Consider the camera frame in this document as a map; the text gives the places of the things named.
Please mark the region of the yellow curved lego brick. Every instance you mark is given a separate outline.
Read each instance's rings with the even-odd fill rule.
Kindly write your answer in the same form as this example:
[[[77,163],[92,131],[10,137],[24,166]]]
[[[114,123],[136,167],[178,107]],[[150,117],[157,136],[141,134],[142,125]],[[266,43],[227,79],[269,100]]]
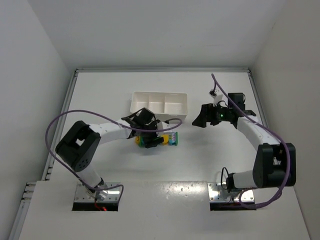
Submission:
[[[163,138],[163,145],[167,145],[169,143],[169,136],[167,134],[162,135]]]

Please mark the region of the blue curved lego brick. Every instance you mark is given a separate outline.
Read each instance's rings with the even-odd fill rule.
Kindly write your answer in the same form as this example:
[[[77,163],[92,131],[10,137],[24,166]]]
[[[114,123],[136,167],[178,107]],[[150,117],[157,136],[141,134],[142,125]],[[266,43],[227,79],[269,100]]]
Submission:
[[[173,146],[176,144],[176,134],[174,132],[170,133],[168,135],[168,144],[170,146]]]

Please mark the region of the green rectangular lego brick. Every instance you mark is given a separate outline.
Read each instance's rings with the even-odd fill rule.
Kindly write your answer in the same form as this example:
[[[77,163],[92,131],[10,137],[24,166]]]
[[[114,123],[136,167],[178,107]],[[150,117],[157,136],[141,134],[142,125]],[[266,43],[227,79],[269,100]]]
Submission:
[[[178,145],[178,132],[174,132],[172,135],[172,144],[177,146]]]

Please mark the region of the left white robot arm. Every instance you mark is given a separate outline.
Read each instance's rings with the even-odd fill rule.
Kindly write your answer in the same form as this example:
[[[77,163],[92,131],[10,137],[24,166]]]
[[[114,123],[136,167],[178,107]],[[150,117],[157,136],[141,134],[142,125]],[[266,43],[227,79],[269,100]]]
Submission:
[[[87,184],[88,191],[104,187],[104,180],[92,166],[98,146],[121,139],[139,137],[142,146],[153,148],[164,142],[155,132],[161,121],[146,108],[122,117],[116,123],[87,124],[82,120],[75,122],[55,148],[57,155],[74,173]]]

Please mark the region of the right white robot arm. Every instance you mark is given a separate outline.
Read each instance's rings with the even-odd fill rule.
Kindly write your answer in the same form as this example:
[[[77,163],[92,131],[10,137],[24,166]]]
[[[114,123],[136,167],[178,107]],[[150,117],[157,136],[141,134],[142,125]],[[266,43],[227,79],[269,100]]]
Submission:
[[[296,148],[283,144],[258,122],[257,115],[247,110],[245,95],[240,92],[228,94],[226,106],[221,106],[222,95],[210,92],[213,102],[201,106],[193,126],[206,128],[221,122],[231,123],[251,143],[256,151],[253,169],[229,173],[225,189],[228,192],[243,189],[292,187],[296,184]]]

